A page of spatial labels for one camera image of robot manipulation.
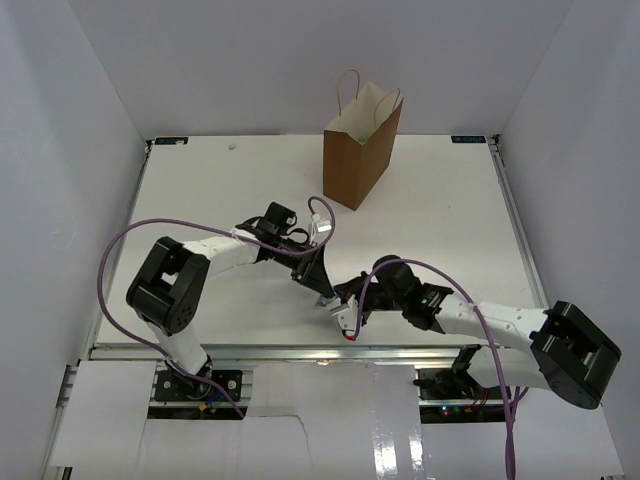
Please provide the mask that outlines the brown paper bag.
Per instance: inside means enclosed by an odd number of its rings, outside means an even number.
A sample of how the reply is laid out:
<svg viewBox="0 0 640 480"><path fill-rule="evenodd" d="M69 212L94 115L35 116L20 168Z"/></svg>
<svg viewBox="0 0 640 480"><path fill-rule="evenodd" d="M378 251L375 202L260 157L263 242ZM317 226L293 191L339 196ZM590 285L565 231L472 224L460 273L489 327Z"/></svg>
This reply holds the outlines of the brown paper bag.
<svg viewBox="0 0 640 480"><path fill-rule="evenodd" d="M356 78L345 103L336 92L338 115L324 128L323 194L355 211L389 167L404 96Z"/></svg>

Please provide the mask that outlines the silver blue snack packet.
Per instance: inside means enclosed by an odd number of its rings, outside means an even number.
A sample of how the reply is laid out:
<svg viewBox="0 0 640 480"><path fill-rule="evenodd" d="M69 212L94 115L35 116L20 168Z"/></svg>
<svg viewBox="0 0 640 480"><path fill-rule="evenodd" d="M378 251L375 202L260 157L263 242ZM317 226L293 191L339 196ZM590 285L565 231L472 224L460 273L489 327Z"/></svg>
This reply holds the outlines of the silver blue snack packet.
<svg viewBox="0 0 640 480"><path fill-rule="evenodd" d="M335 309L337 307L339 307L342 304L342 300L340 298L339 295L332 295L332 296L324 296L324 295L320 295L314 306L318 307L318 308L324 308L324 309Z"/></svg>

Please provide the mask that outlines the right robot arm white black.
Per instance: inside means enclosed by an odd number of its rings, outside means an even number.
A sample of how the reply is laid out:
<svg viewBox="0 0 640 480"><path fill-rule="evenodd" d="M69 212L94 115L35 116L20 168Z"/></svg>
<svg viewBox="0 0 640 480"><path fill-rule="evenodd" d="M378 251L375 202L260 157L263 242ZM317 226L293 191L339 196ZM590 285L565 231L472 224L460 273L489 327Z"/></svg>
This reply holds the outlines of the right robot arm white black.
<svg viewBox="0 0 640 480"><path fill-rule="evenodd" d="M371 273L335 286L353 313L346 337L355 338L372 313L398 311L419 330L478 339L460 351L448 375L463 398L503 385L548 390L582 409L598 407L622 352L576 305L558 301L547 309L527 309L475 303L454 283L421 281L412 267L388 255Z"/></svg>

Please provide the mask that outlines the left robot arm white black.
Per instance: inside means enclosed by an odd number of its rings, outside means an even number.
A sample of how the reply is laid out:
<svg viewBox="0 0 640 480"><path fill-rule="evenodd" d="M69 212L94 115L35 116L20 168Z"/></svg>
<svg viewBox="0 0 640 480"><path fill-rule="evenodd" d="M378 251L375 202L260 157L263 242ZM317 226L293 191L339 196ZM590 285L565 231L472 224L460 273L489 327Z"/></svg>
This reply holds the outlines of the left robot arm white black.
<svg viewBox="0 0 640 480"><path fill-rule="evenodd" d="M274 261L291 271L299 285L319 295L322 307L337 301L325 268L325 245L335 229L335 214L323 218L310 211L307 229L297 226L297 214L276 202L266 212L230 231L202 240L156 241L134 277L126 303L156 336L168 365L178 373L177 387L199 399L211 387L210 362L191 326L206 281L236 267Z"/></svg>

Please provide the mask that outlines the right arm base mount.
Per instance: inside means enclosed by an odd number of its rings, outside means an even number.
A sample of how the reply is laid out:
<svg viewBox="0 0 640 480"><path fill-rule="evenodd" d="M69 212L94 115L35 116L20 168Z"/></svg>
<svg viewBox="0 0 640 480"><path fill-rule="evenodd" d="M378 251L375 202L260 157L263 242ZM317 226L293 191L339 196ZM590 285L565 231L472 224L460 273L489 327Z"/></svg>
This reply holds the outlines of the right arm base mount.
<svg viewBox="0 0 640 480"><path fill-rule="evenodd" d="M505 422L499 387L481 387L468 372L472 355L480 349L464 347L450 367L417 371L413 384L423 425Z"/></svg>

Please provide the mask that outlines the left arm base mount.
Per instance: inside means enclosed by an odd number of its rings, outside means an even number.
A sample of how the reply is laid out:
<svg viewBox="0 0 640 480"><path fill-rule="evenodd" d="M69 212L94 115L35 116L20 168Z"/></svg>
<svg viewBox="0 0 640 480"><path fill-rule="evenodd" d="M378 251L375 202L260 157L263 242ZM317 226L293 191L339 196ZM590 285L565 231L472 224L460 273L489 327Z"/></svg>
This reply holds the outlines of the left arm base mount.
<svg viewBox="0 0 640 480"><path fill-rule="evenodd" d="M200 411L230 407L242 397L244 375L241 370L215 369L208 361L197 374L185 374L171 362L156 374L152 400L163 405L197 403Z"/></svg>

